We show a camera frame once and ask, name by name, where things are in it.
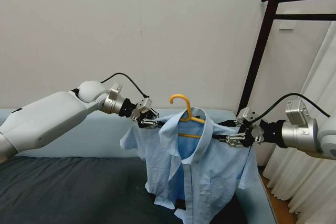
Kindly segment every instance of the bed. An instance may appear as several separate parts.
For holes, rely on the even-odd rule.
[[[12,111],[0,110],[0,124]],[[178,111],[159,110],[161,116]],[[214,122],[235,118],[232,111],[205,111]],[[182,223],[173,210],[153,204],[136,150],[120,148],[131,125],[94,112],[51,144],[0,165],[0,223]],[[237,189],[212,223],[277,221],[260,181]]]

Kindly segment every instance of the black wire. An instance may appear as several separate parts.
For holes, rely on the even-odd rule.
[[[278,105],[283,99],[290,97],[291,95],[297,95],[298,97],[301,97],[303,99],[305,99],[307,102],[309,102],[311,105],[313,105],[317,110],[319,110],[323,115],[325,115],[326,117],[330,117],[330,115],[325,112],[323,109],[321,109],[320,107],[318,107],[314,102],[312,102],[310,99],[308,99],[307,97],[305,97],[303,94],[299,94],[299,93],[289,93],[284,95],[283,97],[281,97],[278,101],[276,101],[271,107],[268,108],[268,110],[266,110],[263,114],[261,114],[260,116],[258,116],[257,118],[255,118],[254,120],[250,121],[250,124],[253,124],[255,122],[257,122],[258,120],[260,120],[261,118],[263,118],[265,115],[267,115],[272,109],[274,109],[274,107],[276,105]]]
[[[137,90],[142,94],[142,96],[143,96],[144,98],[148,98],[148,97],[149,97],[149,95],[144,94],[144,93],[141,91],[141,89],[138,87],[138,85],[136,85],[135,82],[134,82],[134,81],[133,81],[127,74],[125,74],[125,73],[114,73],[114,74],[111,75],[109,78],[107,78],[107,79],[101,81],[100,83],[104,83],[104,82],[110,80],[112,77],[114,77],[114,76],[116,76],[116,75],[118,75],[118,74],[127,77],[127,79],[129,79],[129,80],[133,83],[133,85],[137,88]]]

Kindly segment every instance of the shirt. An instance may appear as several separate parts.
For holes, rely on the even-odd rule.
[[[231,200],[237,179],[238,187],[246,188],[258,181],[255,153],[250,148],[229,147],[212,138],[213,134],[234,134],[238,128],[215,124],[199,108],[192,108],[205,124],[180,122],[181,112],[164,121],[158,130],[132,127],[121,140],[121,146],[137,148],[146,161],[148,192],[156,194],[155,203],[174,208],[177,198],[185,199],[186,210],[176,215],[184,223],[209,223]],[[197,134],[201,138],[178,136]]]

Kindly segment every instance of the plastic hanger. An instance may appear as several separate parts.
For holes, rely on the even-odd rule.
[[[193,117],[193,115],[191,114],[191,106],[190,106],[190,101],[189,101],[188,97],[186,97],[186,96],[183,95],[183,94],[174,94],[174,95],[172,95],[172,96],[169,98],[169,102],[170,102],[170,104],[173,104],[175,98],[182,98],[182,99],[185,101],[186,105],[187,105],[187,113],[188,113],[188,117],[187,117],[187,118],[181,118],[181,119],[180,119],[180,122],[188,122],[188,121],[192,120],[192,121],[195,121],[195,122],[198,122],[198,123],[203,123],[203,124],[205,123],[204,120],[199,119],[199,118],[195,118],[195,117]],[[184,136],[184,137],[201,138],[200,135],[193,135],[193,134],[179,133],[178,135],[179,135],[179,136]]]

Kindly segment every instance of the white wall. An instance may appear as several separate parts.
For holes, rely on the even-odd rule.
[[[171,108],[169,96],[183,93],[194,106],[236,111],[265,6],[260,0],[0,0],[0,108],[123,71],[157,108]],[[336,3],[282,4],[278,13],[286,10],[333,12]],[[274,23],[251,97],[257,111],[300,91],[328,25],[299,22],[284,32]],[[115,80],[124,84],[124,96],[140,98],[123,77]],[[284,118],[282,110],[269,119]],[[260,164],[269,149],[258,149]]]

